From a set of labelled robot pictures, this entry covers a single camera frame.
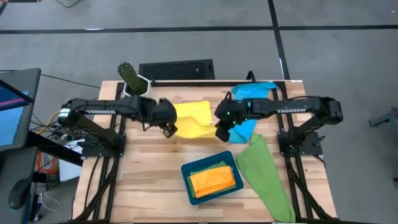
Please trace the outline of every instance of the computer monitor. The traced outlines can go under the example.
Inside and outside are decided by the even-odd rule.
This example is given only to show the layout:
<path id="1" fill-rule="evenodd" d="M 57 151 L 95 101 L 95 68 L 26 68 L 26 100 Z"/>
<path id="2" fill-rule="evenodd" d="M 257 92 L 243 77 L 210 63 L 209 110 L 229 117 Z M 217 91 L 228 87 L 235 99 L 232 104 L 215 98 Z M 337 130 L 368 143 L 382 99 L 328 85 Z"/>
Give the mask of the computer monitor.
<path id="1" fill-rule="evenodd" d="M 26 106 L 34 100 L 0 80 L 0 111 Z"/>

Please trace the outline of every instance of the computer mouse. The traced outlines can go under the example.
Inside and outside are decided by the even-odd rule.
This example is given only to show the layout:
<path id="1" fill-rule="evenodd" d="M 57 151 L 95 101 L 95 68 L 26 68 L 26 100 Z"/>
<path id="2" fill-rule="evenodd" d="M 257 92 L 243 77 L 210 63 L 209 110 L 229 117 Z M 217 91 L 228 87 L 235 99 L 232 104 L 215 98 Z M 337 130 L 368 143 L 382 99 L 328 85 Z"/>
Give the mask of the computer mouse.
<path id="1" fill-rule="evenodd" d="M 8 205 L 10 208 L 17 210 L 24 206 L 26 198 L 30 192 L 31 183 L 32 179 L 30 177 L 18 180 L 15 183 L 8 196 Z"/>

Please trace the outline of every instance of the yellow cloth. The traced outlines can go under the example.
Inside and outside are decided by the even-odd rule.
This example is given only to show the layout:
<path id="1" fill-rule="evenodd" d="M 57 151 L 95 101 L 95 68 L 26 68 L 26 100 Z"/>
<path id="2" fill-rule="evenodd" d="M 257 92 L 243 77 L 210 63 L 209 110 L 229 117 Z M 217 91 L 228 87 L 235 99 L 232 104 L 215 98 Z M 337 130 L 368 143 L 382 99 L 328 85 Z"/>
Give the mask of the yellow cloth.
<path id="1" fill-rule="evenodd" d="M 190 176 L 196 198 L 236 185 L 230 166 L 208 169 Z"/>
<path id="2" fill-rule="evenodd" d="M 176 136 L 183 138 L 214 138 L 216 128 L 211 124 L 211 109 L 208 101 L 174 104 L 178 128 Z"/>

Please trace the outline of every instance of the green object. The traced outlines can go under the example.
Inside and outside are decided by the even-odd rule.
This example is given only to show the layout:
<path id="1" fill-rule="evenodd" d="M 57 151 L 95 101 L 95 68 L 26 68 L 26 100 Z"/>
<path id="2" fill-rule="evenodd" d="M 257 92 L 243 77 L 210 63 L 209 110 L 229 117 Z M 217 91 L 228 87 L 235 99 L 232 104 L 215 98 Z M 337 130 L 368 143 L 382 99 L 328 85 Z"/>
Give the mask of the green object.
<path id="1" fill-rule="evenodd" d="M 137 76 L 130 63 L 121 63 L 118 67 L 118 72 L 135 95 L 141 95 L 147 91 L 148 83 Z"/>
<path id="2" fill-rule="evenodd" d="M 278 222 L 295 222 L 293 206 L 286 195 L 274 159 L 260 134 L 252 134 L 250 146 L 236 156 L 243 176 Z"/>
<path id="3" fill-rule="evenodd" d="M 205 170 L 209 170 L 209 169 L 213 169 L 213 168 L 217 168 L 217 167 L 224 167 L 224 166 L 227 166 L 227 164 L 224 161 L 221 161 L 221 162 L 219 162 L 217 164 L 214 164 L 214 165 L 211 165 L 211 166 L 207 167 L 206 169 L 203 169 L 203 170 L 200 170 L 200 171 L 196 171 L 196 172 L 191 172 L 190 175 L 197 174 L 197 173 L 203 172 Z M 191 191 L 191 194 L 196 198 L 195 190 L 193 189 L 191 178 L 188 177 L 187 179 L 188 179 L 189 190 Z M 230 186 L 230 187 L 227 187 L 227 188 L 225 188 L 223 190 L 219 190 L 217 192 L 213 192 L 213 193 L 211 193 L 209 195 L 213 195 L 213 194 L 217 194 L 217 193 L 220 193 L 220 192 L 224 192 L 226 190 L 233 189 L 235 187 L 236 187 L 236 185 Z"/>

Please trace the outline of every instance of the green cloth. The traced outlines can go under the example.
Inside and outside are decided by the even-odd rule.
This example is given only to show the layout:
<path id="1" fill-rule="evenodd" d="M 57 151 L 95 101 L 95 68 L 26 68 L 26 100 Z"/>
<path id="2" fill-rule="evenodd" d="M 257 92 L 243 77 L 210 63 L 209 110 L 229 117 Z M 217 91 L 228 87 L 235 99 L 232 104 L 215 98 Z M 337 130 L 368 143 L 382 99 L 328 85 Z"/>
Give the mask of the green cloth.
<path id="1" fill-rule="evenodd" d="M 190 175 L 197 174 L 197 173 L 203 172 L 203 171 L 208 170 L 208 169 L 213 169 L 213 168 L 217 168 L 217 167 L 224 167 L 224 166 L 227 166 L 227 164 L 224 161 L 221 161 L 221 162 L 219 162 L 217 164 L 214 164 L 214 165 L 211 165 L 211 166 L 207 167 L 206 169 L 203 169 L 203 170 L 200 170 L 200 171 L 196 171 L 196 172 L 191 172 Z M 192 196 L 194 198 L 196 198 L 197 196 L 195 195 L 195 190 L 193 189 L 191 178 L 187 177 L 187 179 L 188 179 L 189 190 L 191 191 Z M 217 193 L 220 193 L 220 192 L 224 192 L 226 190 L 233 189 L 235 187 L 236 187 L 236 185 L 230 186 L 230 187 L 227 187 L 227 188 L 225 188 L 223 190 L 219 190 L 217 192 L 214 192 L 214 193 L 211 193 L 211 194 L 208 194 L 208 195 L 213 195 L 213 194 L 217 194 Z"/>
<path id="2" fill-rule="evenodd" d="M 272 217 L 278 222 L 294 223 L 293 206 L 279 179 L 274 159 L 262 135 L 252 134 L 250 146 L 236 156 L 236 163 Z"/>

